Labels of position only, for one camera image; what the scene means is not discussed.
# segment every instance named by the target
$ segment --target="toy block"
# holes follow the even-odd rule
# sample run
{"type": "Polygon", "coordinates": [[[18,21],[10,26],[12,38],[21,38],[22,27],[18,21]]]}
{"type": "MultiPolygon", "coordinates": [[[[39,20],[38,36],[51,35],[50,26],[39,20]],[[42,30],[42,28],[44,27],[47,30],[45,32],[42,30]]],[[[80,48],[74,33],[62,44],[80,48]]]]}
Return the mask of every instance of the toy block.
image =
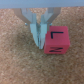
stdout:
{"type": "Polygon", "coordinates": [[[70,46],[68,28],[66,26],[50,26],[45,37],[45,54],[65,54],[70,46]]]}

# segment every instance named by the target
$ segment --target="pink cube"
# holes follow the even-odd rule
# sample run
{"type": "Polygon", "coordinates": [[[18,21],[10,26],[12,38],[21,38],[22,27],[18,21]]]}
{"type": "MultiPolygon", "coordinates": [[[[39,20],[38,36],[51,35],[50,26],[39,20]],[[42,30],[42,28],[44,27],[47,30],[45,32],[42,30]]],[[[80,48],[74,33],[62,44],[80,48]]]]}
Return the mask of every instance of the pink cube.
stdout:
{"type": "Polygon", "coordinates": [[[65,54],[70,46],[68,28],[51,26],[45,37],[45,54],[65,54]]]}

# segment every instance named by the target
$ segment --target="cork surface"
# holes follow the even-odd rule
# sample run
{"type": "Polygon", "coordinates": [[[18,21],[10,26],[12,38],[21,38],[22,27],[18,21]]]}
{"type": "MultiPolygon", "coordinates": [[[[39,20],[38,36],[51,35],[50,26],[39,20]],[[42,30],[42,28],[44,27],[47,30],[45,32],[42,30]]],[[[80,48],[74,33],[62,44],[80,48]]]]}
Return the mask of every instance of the cork surface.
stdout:
{"type": "MultiPolygon", "coordinates": [[[[31,9],[38,22],[45,9],[31,9]]],[[[0,10],[0,84],[84,84],[84,7],[62,8],[54,26],[68,26],[71,46],[46,55],[12,9],[0,10]]]]}

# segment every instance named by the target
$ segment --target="brown carpet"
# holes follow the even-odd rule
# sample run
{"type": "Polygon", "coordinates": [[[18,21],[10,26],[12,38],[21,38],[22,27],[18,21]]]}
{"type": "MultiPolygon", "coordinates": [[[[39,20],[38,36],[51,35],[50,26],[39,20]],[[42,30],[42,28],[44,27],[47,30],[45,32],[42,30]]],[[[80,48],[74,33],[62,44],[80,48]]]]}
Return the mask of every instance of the brown carpet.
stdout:
{"type": "MultiPolygon", "coordinates": [[[[45,9],[31,9],[38,22],[45,9]]],[[[84,84],[84,7],[62,8],[54,26],[68,26],[71,46],[46,55],[12,9],[0,9],[0,84],[84,84]]]]}

